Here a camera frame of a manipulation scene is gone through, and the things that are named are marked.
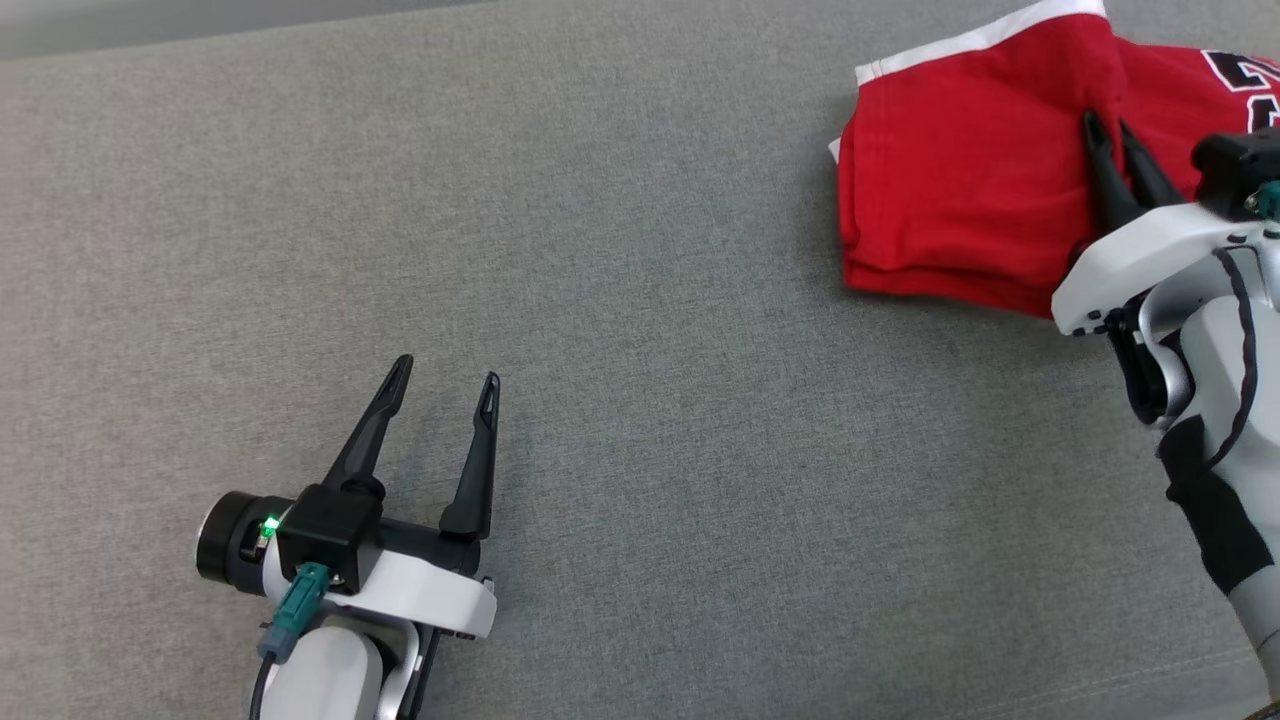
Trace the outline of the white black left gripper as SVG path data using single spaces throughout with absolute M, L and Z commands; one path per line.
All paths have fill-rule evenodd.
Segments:
M 390 420 L 413 366 L 403 354 L 374 393 L 326 473 L 326 488 L 383 488 L 375 477 Z M 324 614 L 410 623 L 484 638 L 497 615 L 492 584 L 477 575 L 495 487 L 500 378 L 489 372 L 474 411 L 474 437 L 439 530 L 384 518 L 372 498 L 307 488 L 298 498 L 233 491 L 207 511 L 195 544 L 201 577 L 289 609 L 292 624 Z

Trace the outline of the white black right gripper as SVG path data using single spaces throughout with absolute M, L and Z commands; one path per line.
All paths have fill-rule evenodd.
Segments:
M 1149 304 L 1147 331 L 1167 333 L 1210 300 L 1230 295 L 1215 250 L 1231 246 L 1233 236 L 1256 247 L 1277 238 L 1274 219 L 1231 222 L 1187 202 L 1130 126 L 1119 127 L 1116 142 L 1097 113 L 1083 113 L 1094 228 L 1115 232 L 1092 243 L 1053 292 L 1052 318 L 1066 336 L 1094 332 L 1140 295 Z

